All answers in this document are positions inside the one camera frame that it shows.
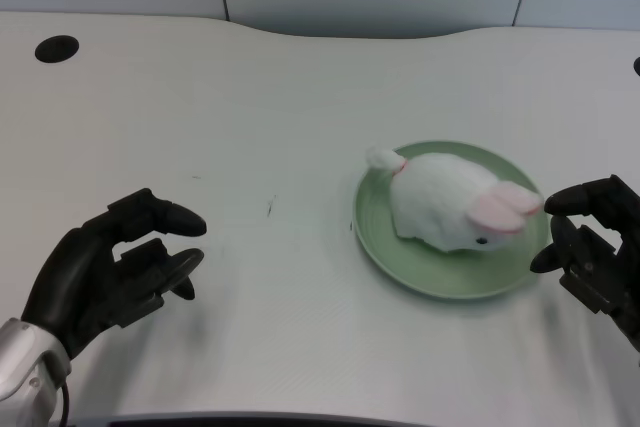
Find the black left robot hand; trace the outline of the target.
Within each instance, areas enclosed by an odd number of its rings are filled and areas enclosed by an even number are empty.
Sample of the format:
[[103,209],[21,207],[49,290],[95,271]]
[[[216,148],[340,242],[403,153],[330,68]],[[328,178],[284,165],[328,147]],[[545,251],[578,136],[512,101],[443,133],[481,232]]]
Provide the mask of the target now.
[[60,240],[36,277],[21,319],[52,334],[75,358],[104,331],[160,309],[165,293],[187,301],[195,297],[189,276],[204,258],[202,250],[171,255],[160,239],[152,239],[116,258],[116,245],[152,232],[200,237],[206,231],[202,217],[148,188],[124,197]]

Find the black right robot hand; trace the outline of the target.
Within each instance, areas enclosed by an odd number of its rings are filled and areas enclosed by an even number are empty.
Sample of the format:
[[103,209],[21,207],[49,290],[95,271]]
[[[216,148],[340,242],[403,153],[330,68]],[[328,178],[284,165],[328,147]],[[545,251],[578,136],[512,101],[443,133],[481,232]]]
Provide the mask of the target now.
[[[563,271],[560,284],[592,313],[608,315],[639,347],[639,195],[618,176],[574,185],[546,199],[552,242],[531,261],[536,274]],[[616,249],[572,216],[592,216],[620,234]]]

